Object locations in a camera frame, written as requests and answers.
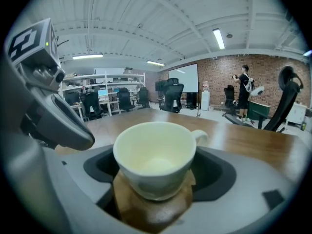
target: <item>fluorescent light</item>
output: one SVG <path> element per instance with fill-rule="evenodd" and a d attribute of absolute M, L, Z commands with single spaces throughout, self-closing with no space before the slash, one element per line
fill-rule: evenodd
<path fill-rule="evenodd" d="M 309 51 L 305 52 L 303 55 L 305 57 L 308 57 L 310 54 L 312 54 L 312 50 L 309 50 Z"/>
<path fill-rule="evenodd" d="M 154 64 L 154 65 L 158 65 L 158 66 L 165 66 L 165 64 L 161 64 L 161 63 L 158 63 L 158 62 L 153 62 L 153 61 L 147 61 L 147 63 L 150 63 L 150 64 Z"/>
<path fill-rule="evenodd" d="M 103 54 L 91 54 L 91 55 L 84 55 L 84 56 L 76 56 L 73 57 L 74 60 L 78 60 L 78 59 L 85 59 L 85 58 L 99 58 L 99 57 L 103 57 Z"/>
<path fill-rule="evenodd" d="M 225 49 L 220 30 L 219 29 L 214 29 L 213 32 L 214 32 L 214 36 L 215 36 L 216 40 L 218 41 L 219 48 L 220 49 Z"/>

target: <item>whiteboard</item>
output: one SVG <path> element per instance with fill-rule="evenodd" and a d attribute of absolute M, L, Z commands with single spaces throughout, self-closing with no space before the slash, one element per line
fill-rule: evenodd
<path fill-rule="evenodd" d="M 198 93 L 197 64 L 177 68 L 168 72 L 169 78 L 178 78 L 184 84 L 184 93 Z"/>

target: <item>white cabinet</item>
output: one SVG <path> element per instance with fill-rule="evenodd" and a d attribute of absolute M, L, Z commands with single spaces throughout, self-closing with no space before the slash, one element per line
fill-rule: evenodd
<path fill-rule="evenodd" d="M 209 100 L 210 100 L 210 92 L 203 91 L 201 92 L 201 110 L 208 111 L 209 110 Z"/>
<path fill-rule="evenodd" d="M 306 109 L 306 106 L 294 103 L 287 115 L 287 121 L 301 125 L 304 120 L 304 115 L 306 114 Z"/>

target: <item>person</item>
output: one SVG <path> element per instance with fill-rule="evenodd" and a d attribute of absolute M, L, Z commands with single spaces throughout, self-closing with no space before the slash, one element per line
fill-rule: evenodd
<path fill-rule="evenodd" d="M 236 75 L 233 76 L 234 82 L 240 83 L 237 108 L 239 109 L 238 118 L 241 121 L 245 121 L 247 117 L 247 110 L 248 110 L 249 92 L 247 92 L 246 87 L 245 87 L 249 81 L 248 71 L 249 71 L 249 67 L 247 65 L 243 65 L 242 74 L 240 75 L 240 77 L 237 77 Z"/>

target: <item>black office chair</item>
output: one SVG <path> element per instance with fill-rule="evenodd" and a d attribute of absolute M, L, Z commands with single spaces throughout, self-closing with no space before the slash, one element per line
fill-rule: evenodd
<path fill-rule="evenodd" d="M 102 118 L 102 109 L 98 103 L 98 93 L 97 92 L 90 92 L 81 95 L 81 101 L 85 108 L 85 116 L 90 120 Z"/>
<path fill-rule="evenodd" d="M 150 107 L 150 101 L 148 99 L 148 90 L 146 87 L 140 88 L 138 92 L 139 100 L 137 101 L 137 104 L 142 105 L 143 108 Z"/>
<path fill-rule="evenodd" d="M 235 100 L 235 97 L 234 97 L 234 87 L 232 85 L 228 85 L 227 88 L 224 88 L 224 93 L 225 93 L 225 107 L 227 108 L 226 109 L 226 112 L 222 115 L 222 116 L 225 116 L 227 114 L 230 114 L 230 115 L 236 115 L 236 105 L 233 104 L 233 101 Z"/>
<path fill-rule="evenodd" d="M 128 89 L 120 88 L 119 92 L 117 93 L 117 97 L 119 99 L 119 109 L 122 109 L 128 112 L 130 109 L 133 109 L 136 107 L 131 104 L 130 93 Z"/>
<path fill-rule="evenodd" d="M 179 113 L 182 104 L 181 104 L 181 96 L 183 92 L 184 85 L 178 82 L 177 78 L 170 78 L 167 80 L 166 85 L 163 88 L 165 95 L 165 103 L 164 105 L 159 106 L 161 110 Z"/>
<path fill-rule="evenodd" d="M 300 85 L 293 81 L 293 78 L 298 78 L 300 81 Z M 269 123 L 263 128 L 264 130 L 274 131 L 276 132 L 281 123 L 286 119 L 288 113 L 292 109 L 293 103 L 296 100 L 300 89 L 303 89 L 303 84 L 299 76 L 293 71 L 293 68 L 290 66 L 286 66 L 279 73 L 278 77 L 279 87 L 283 90 L 282 98 L 279 102 L 276 112 L 273 117 L 269 121 Z M 262 122 L 267 118 L 266 115 L 253 111 L 255 114 L 259 115 L 259 124 L 258 129 L 262 129 Z M 252 127 L 249 124 L 243 123 L 236 118 L 236 116 L 226 115 L 226 119 L 236 125 L 248 126 Z"/>

